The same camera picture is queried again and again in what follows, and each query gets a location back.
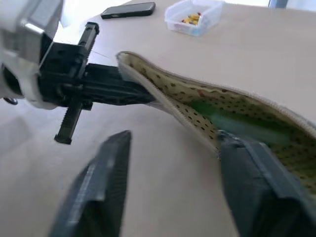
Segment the smartphone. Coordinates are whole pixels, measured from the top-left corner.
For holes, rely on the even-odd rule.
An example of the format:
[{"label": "smartphone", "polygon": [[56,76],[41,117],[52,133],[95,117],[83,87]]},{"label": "smartphone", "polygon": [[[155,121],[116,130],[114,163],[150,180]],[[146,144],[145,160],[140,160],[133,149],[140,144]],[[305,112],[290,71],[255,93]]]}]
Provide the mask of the smartphone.
[{"label": "smartphone", "polygon": [[149,16],[153,13],[155,6],[154,2],[112,6],[107,8],[101,14],[101,17],[102,19],[111,19],[128,16]]}]

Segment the white wall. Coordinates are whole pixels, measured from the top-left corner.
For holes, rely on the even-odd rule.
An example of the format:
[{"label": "white wall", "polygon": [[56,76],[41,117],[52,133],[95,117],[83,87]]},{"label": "white wall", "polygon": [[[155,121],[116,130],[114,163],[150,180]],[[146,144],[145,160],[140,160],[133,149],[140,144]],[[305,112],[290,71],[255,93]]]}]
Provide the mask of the white wall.
[{"label": "white wall", "polygon": [[288,0],[286,8],[316,11],[316,0]]},{"label": "white wall", "polygon": [[102,13],[110,6],[122,5],[129,0],[64,0],[63,27],[82,22]]},{"label": "white wall", "polygon": [[227,3],[243,4],[251,6],[268,6],[269,0],[225,0]]}]

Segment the table surface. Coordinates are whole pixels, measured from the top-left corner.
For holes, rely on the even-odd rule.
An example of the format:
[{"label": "table surface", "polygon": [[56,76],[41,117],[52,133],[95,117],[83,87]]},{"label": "table surface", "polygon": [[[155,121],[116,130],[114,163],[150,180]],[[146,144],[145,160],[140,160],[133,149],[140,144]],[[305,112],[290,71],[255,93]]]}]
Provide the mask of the table surface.
[{"label": "table surface", "polygon": [[[164,11],[175,0],[156,2],[149,17],[90,19],[101,29],[90,62],[116,65],[119,51],[137,52],[168,71],[259,93],[316,120],[314,13],[227,4],[219,25],[196,38],[166,28]],[[75,42],[83,27],[58,37]],[[75,176],[101,142],[126,129],[133,142],[122,236],[237,236],[218,161],[171,115],[95,104],[64,146],[53,141],[64,111],[0,103],[0,236],[46,236]]]}]

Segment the clear plastic container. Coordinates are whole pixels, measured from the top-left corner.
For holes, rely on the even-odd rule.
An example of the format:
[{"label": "clear plastic container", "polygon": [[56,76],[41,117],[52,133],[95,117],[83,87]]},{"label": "clear plastic container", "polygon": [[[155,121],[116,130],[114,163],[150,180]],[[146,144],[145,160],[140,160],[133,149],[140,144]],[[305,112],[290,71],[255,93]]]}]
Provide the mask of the clear plastic container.
[{"label": "clear plastic container", "polygon": [[[221,0],[183,0],[167,8],[164,20],[169,30],[200,36],[220,21],[223,3]],[[197,25],[181,22],[188,15],[198,12],[201,17]]]}]

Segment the green object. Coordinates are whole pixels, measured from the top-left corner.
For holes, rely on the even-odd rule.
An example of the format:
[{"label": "green object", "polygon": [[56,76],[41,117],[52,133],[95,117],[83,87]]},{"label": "green object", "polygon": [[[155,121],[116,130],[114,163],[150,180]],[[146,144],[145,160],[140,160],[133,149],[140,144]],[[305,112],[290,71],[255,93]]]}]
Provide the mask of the green object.
[{"label": "green object", "polygon": [[201,101],[192,102],[190,106],[221,130],[249,136],[267,144],[288,145],[290,142],[290,131],[273,122],[222,111]]}]

